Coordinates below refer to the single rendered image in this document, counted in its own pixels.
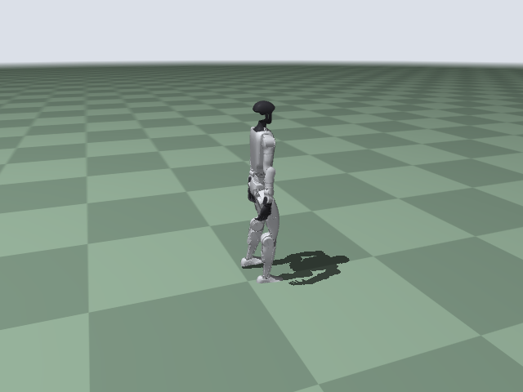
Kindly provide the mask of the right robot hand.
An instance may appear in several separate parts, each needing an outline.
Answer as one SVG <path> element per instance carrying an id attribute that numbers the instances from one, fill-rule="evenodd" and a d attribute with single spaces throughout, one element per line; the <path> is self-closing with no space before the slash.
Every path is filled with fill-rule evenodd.
<path id="1" fill-rule="evenodd" d="M 271 214 L 270 206 L 272 203 L 267 203 L 267 197 L 264 197 L 263 204 L 264 206 L 261 209 L 260 215 L 258 218 L 254 218 L 255 220 L 264 221 Z"/>

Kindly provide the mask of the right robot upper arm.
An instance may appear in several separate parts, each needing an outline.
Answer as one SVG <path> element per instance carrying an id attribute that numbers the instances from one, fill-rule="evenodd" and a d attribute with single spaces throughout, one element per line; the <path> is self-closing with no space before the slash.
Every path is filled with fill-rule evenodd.
<path id="1" fill-rule="evenodd" d="M 274 158 L 275 149 L 275 138 L 271 135 L 263 135 L 261 145 L 263 148 L 263 172 L 266 174 L 266 170 L 271 166 Z"/>

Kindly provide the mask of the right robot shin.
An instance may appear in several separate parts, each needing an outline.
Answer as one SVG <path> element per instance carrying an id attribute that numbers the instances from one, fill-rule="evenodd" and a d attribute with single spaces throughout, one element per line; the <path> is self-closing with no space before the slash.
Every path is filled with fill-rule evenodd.
<path id="1" fill-rule="evenodd" d="M 270 278 L 270 270 L 275 257 L 276 240 L 274 242 L 272 237 L 266 237 L 263 239 L 262 243 L 261 262 L 263 263 L 263 275 L 264 278 Z"/>

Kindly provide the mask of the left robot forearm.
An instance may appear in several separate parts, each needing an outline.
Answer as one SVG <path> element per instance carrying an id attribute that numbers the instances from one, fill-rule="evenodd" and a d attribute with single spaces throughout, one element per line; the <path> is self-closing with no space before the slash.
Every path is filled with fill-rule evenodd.
<path id="1" fill-rule="evenodd" d="M 250 165 L 251 165 L 251 159 L 250 159 Z M 249 172 L 249 176 L 251 176 L 252 178 L 255 176 L 255 171 L 252 169 L 252 166 L 250 166 L 250 172 Z"/>

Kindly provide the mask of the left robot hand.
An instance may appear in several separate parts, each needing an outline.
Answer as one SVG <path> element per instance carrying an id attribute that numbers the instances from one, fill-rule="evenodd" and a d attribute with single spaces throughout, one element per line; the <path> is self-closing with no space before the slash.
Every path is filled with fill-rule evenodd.
<path id="1" fill-rule="evenodd" d="M 250 182 L 251 179 L 252 179 L 252 177 L 250 176 L 250 177 L 248 178 L 248 182 Z M 257 202 L 255 201 L 254 196 L 251 194 L 249 187 L 248 187 L 248 200 L 249 200 L 249 201 L 252 201 L 253 203 L 257 203 Z"/>

